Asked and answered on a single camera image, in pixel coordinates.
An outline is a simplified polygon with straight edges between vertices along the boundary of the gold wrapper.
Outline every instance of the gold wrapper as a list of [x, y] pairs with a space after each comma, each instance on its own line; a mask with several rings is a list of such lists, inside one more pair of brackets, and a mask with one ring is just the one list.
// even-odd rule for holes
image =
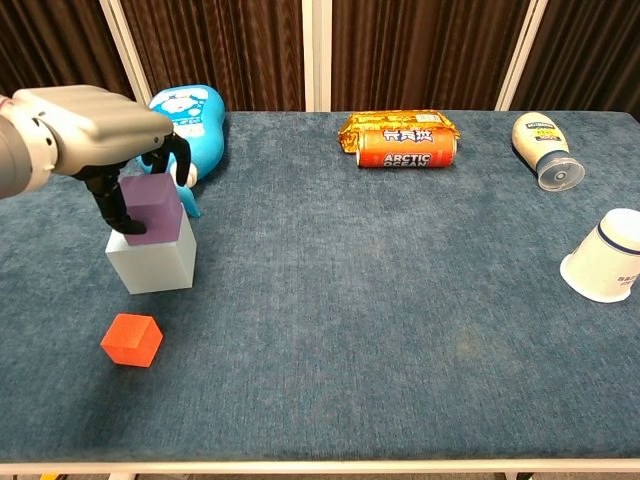
[[338, 139], [345, 153], [355, 153], [358, 149], [360, 132], [400, 128], [406, 130], [445, 128], [452, 131], [456, 138], [460, 137], [451, 120], [437, 110], [381, 110], [352, 113], [340, 129]]

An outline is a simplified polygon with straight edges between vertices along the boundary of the white cup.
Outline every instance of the white cup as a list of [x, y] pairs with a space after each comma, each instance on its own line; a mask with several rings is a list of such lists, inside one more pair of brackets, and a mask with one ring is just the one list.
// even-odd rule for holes
[[629, 208], [607, 212], [562, 260], [560, 274], [590, 300], [613, 303], [627, 298], [640, 275], [640, 212]]

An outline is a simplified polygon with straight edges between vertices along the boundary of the arctic ocean can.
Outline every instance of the arctic ocean can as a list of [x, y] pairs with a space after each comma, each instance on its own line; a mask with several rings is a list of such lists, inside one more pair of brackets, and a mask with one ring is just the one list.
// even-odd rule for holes
[[428, 130], [368, 130], [360, 132], [356, 161], [359, 167], [448, 167], [456, 155], [454, 132]]

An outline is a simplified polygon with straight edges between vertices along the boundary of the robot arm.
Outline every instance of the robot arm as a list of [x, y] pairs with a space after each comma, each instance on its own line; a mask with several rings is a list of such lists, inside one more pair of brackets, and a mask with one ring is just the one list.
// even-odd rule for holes
[[127, 214], [120, 170], [141, 155], [152, 173], [161, 173], [171, 153], [184, 185], [189, 143], [167, 117], [122, 95], [76, 85], [0, 96], [0, 199], [41, 187], [51, 172], [68, 175], [85, 182], [109, 226], [142, 234], [144, 224]]

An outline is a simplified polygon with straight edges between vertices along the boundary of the table edge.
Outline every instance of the table edge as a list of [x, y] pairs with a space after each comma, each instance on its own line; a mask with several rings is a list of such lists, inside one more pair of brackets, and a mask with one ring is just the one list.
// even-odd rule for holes
[[247, 462], [0, 463], [0, 474], [380, 474], [487, 472], [640, 472], [640, 458], [358, 460]]

